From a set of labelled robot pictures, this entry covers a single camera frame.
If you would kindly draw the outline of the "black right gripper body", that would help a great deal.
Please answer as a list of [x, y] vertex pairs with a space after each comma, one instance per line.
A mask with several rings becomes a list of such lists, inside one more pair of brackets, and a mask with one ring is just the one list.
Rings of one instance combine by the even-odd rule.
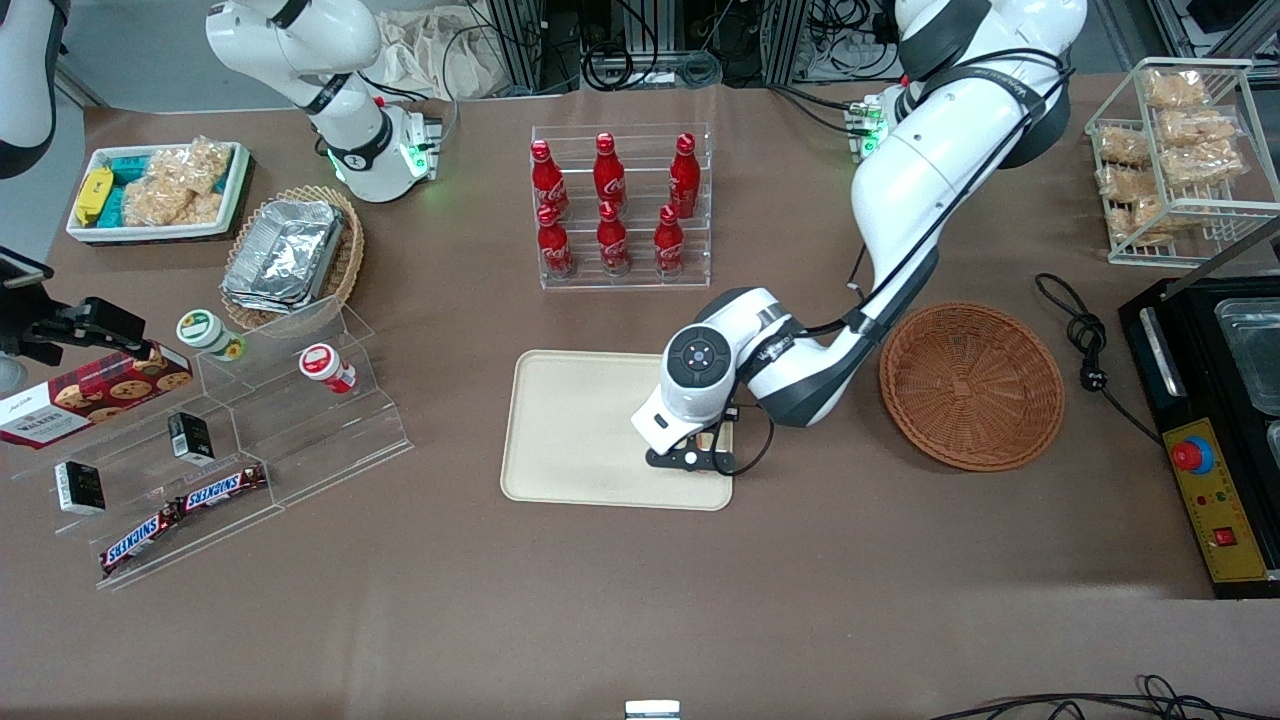
[[87, 299], [74, 305], [51, 299], [3, 299], [3, 354], [56, 366], [65, 346], [90, 346], [76, 324], [87, 306]]

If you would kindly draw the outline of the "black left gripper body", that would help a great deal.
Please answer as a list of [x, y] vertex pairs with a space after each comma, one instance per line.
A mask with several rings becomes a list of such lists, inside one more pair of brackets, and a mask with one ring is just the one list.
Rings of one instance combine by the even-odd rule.
[[646, 465], [659, 469], [735, 475], [739, 470], [739, 461], [731, 448], [731, 430], [740, 419], [740, 406], [731, 404], [721, 421], [681, 439], [664, 454], [649, 448], [645, 452]]

